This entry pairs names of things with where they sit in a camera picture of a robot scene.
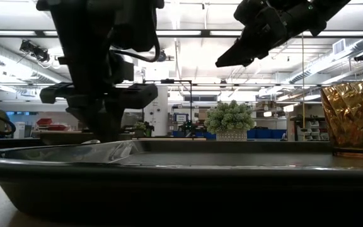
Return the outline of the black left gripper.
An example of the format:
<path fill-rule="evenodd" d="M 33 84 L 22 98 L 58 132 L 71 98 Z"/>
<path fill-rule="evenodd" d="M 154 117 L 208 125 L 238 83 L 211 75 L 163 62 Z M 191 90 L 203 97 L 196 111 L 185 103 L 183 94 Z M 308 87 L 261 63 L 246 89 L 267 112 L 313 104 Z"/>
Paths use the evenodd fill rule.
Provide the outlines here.
<path fill-rule="evenodd" d="M 40 92 L 42 103 L 54 104 L 57 98 L 67 100 L 70 107 L 66 112 L 83 123 L 101 142 L 118 141 L 125 109 L 142 109 L 158 97 L 155 84 L 134 83 L 126 88 L 116 85 L 127 79 L 133 79 L 134 65 L 124 61 L 120 54 L 109 53 L 109 77 L 96 86 L 81 80 L 81 84 L 57 83 Z M 88 107 L 94 101 L 113 104 L 114 107 L 103 107 L 102 113 Z"/>

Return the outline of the black ceiling-mounted device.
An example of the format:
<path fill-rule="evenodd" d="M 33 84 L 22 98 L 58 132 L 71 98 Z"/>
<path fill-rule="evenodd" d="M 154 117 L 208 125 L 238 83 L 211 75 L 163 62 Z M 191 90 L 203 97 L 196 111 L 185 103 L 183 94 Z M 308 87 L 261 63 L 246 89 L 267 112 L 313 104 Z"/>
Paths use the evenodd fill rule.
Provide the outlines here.
<path fill-rule="evenodd" d="M 42 49 L 40 46 L 31 43 L 29 40 L 22 41 L 20 51 L 26 55 L 30 55 L 41 63 L 46 63 L 50 60 L 50 55 L 47 49 Z"/>

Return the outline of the small background potted plant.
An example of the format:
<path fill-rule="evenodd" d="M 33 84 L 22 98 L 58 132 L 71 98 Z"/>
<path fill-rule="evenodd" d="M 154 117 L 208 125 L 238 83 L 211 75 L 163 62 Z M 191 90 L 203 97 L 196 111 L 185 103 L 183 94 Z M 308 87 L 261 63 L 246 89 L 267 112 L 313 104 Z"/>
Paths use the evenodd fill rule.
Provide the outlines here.
<path fill-rule="evenodd" d="M 138 121 L 134 124 L 135 137 L 151 137 L 154 131 L 154 126 L 149 122 Z"/>

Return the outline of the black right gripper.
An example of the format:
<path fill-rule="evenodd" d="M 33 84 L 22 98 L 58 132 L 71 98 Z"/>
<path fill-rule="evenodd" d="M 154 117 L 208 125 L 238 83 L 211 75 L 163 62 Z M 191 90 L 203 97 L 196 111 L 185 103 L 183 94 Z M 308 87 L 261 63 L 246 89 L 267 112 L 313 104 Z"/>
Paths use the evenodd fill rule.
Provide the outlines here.
<path fill-rule="evenodd" d="M 217 67 L 249 66 L 257 57 L 285 42 L 311 9 L 308 0 L 242 0 L 234 18 L 244 28 L 239 39 L 217 61 Z"/>

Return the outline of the small green potted plant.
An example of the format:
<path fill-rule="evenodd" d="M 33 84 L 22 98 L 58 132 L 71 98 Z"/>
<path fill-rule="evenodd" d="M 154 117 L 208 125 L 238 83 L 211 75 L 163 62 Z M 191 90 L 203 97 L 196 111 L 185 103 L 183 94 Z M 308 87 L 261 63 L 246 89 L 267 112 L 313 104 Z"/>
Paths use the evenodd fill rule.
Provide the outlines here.
<path fill-rule="evenodd" d="M 247 141 L 247 132 L 254 128 L 251 108 L 236 100 L 219 102 L 207 111 L 204 125 L 208 132 L 216 135 L 216 141 Z"/>

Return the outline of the white building pillar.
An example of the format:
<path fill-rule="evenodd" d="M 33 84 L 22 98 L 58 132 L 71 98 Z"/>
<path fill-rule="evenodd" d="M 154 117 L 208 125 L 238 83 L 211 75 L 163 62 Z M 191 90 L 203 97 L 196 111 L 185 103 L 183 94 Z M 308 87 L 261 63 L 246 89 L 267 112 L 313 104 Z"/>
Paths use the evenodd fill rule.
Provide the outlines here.
<path fill-rule="evenodd" d="M 154 127 L 152 137 L 168 134 L 168 87 L 158 86 L 158 96 L 144 108 L 144 120 Z"/>

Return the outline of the black rectangular serving tray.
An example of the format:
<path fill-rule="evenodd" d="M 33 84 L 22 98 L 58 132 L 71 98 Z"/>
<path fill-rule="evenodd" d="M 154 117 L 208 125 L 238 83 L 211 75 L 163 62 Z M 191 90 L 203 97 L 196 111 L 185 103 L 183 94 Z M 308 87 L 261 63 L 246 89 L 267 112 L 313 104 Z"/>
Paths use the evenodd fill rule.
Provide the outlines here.
<path fill-rule="evenodd" d="M 363 151 L 327 142 L 0 149 L 0 186 L 19 211 L 68 224 L 363 227 Z"/>

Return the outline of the blue storage bins row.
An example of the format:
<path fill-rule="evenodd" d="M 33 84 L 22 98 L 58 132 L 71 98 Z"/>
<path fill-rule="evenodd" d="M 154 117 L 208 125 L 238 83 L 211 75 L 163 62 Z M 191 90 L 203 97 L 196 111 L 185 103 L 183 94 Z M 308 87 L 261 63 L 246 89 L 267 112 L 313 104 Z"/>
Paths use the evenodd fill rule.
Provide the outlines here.
<path fill-rule="evenodd" d="M 286 129 L 250 129 L 245 131 L 246 138 L 250 139 L 282 139 L 282 136 L 286 133 Z M 172 131 L 173 137 L 188 137 L 190 131 Z M 195 129 L 192 131 L 190 137 L 203 137 L 206 140 L 216 140 L 217 134 L 212 134 L 201 129 Z"/>

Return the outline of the red storage bin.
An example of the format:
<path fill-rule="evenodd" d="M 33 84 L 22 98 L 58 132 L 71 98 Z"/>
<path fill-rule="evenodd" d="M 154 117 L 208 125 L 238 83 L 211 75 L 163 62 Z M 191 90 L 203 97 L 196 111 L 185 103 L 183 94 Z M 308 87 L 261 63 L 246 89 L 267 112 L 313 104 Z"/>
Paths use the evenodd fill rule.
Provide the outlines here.
<path fill-rule="evenodd" d="M 66 124 L 54 123 L 51 118 L 42 118 L 37 121 L 39 131 L 68 131 L 69 126 Z"/>

